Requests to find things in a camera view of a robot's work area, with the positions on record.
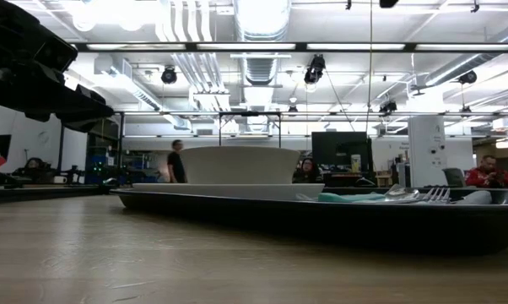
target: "person in black shirt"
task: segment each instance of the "person in black shirt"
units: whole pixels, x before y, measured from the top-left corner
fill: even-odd
[[[320,169],[312,158],[306,158],[301,164],[301,168],[294,174],[293,183],[322,183]]]
[[[175,183],[185,183],[185,168],[181,161],[180,152],[183,149],[183,142],[176,139],[171,143],[173,152],[168,154],[168,172],[170,173],[170,181]]]

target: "chair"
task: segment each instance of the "chair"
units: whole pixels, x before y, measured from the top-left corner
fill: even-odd
[[[466,187],[466,180],[462,170],[458,168],[447,168],[443,170],[446,175],[447,185],[449,187]]]

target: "red jacket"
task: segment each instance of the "red jacket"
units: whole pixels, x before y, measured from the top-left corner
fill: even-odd
[[[496,171],[498,178],[489,179],[489,173],[481,170],[481,168],[473,168],[466,174],[466,185],[476,187],[508,187],[508,172],[504,170]]]

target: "computer monitor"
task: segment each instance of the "computer monitor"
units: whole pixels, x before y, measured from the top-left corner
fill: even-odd
[[[361,171],[372,170],[372,145],[365,132],[313,132],[312,158],[318,165],[351,166],[361,155]]]

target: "fork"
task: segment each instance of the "fork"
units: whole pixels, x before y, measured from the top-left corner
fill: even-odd
[[[428,204],[449,204],[450,188],[433,187],[423,196],[423,201]]]

